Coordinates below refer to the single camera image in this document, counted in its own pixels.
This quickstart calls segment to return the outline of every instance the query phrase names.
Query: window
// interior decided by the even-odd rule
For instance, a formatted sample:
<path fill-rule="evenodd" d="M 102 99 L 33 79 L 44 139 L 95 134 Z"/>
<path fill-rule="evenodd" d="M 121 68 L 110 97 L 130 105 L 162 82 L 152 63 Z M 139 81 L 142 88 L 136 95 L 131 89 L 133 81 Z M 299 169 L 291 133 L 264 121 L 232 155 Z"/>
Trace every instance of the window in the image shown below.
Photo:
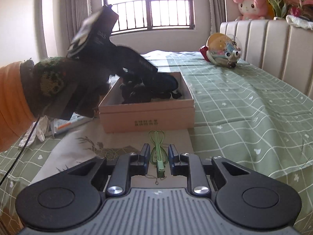
<path fill-rule="evenodd" d="M 119 15 L 113 33 L 154 29 L 194 29 L 193 0 L 103 0 Z"/>

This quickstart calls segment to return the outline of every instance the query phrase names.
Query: green clothespin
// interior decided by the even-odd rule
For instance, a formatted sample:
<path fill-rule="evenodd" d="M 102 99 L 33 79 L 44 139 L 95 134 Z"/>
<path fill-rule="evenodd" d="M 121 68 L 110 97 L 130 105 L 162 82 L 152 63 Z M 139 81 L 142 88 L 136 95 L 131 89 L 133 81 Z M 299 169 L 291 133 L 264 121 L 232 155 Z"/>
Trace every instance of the green clothespin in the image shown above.
<path fill-rule="evenodd" d="M 168 163 L 168 156 L 166 151 L 161 146 L 164 140 L 164 132 L 163 131 L 150 131 L 149 132 L 150 140 L 155 147 L 152 149 L 150 163 L 156 165 L 156 174 L 158 178 L 165 177 L 165 165 Z"/>

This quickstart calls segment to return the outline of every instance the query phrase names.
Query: potted plant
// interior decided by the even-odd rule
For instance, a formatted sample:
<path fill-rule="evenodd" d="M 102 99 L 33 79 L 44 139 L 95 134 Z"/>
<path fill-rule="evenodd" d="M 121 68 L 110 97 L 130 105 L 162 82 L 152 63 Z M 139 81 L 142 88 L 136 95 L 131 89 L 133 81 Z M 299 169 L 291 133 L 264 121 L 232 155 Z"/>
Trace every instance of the potted plant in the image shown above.
<path fill-rule="evenodd" d="M 288 11 L 288 5 L 284 0 L 268 0 L 273 7 L 275 14 L 274 20 L 285 19 Z"/>
<path fill-rule="evenodd" d="M 290 15 L 313 21 L 313 0 L 286 0 L 291 6 Z"/>

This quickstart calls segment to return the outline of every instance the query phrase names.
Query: black cable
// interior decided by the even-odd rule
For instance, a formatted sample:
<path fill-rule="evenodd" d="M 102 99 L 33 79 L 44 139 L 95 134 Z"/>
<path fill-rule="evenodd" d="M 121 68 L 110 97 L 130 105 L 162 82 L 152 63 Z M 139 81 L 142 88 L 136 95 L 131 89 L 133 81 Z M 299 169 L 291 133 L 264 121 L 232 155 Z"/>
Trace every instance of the black cable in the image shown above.
<path fill-rule="evenodd" d="M 11 167 L 9 168 L 9 170 L 6 172 L 6 174 L 5 174 L 4 177 L 2 178 L 2 180 L 1 180 L 1 182 L 0 182 L 0 186 L 2 185 L 3 181 L 6 179 L 7 175 L 9 175 L 10 171 L 13 169 L 14 165 L 16 164 L 16 162 L 18 161 L 18 159 L 21 157 L 22 153 L 24 152 L 24 149 L 26 148 L 26 145 L 27 145 L 27 143 L 28 143 L 30 137 L 32 136 L 32 133 L 34 132 L 34 130 L 35 130 L 35 128 L 36 128 L 36 126 L 37 126 L 37 124 L 38 124 L 38 122 L 39 122 L 39 119 L 40 119 L 40 117 L 38 117 L 38 119 L 37 119 L 37 121 L 36 121 L 34 127 L 32 128 L 32 131 L 30 132 L 30 134 L 29 134 L 29 136 L 28 136 L 28 138 L 27 138 L 27 140 L 26 140 L 26 142 L 25 142 L 23 148 L 21 149 L 21 152 L 18 154 L 17 158 L 15 158 L 13 164 L 11 165 Z"/>

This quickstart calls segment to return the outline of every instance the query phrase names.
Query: window frame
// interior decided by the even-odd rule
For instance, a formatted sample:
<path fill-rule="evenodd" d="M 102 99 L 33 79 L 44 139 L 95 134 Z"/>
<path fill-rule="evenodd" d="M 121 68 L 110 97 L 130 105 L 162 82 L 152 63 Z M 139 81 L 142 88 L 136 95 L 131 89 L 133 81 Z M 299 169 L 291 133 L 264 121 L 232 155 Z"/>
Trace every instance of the window frame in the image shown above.
<path fill-rule="evenodd" d="M 142 31 L 152 31 L 152 30 L 155 31 L 155 30 L 171 30 L 171 29 L 184 29 L 184 30 L 195 29 L 194 15 L 193 15 L 193 0 L 188 0 L 188 2 L 189 2 L 189 20 L 190 20 L 189 27 L 187 27 L 187 26 L 182 27 L 180 25 L 177 25 L 177 26 L 153 26 L 152 25 L 152 13 L 151 13 L 151 1 L 160 1 L 160 0 L 144 0 L 144 1 L 146 2 L 147 27 L 136 27 L 136 28 L 132 28 L 132 29 L 119 30 L 119 31 L 112 32 L 112 35 L 124 34 L 124 33 L 136 33 L 136 32 L 142 32 Z M 103 0 L 103 3 L 105 5 L 108 4 L 107 0 Z"/>

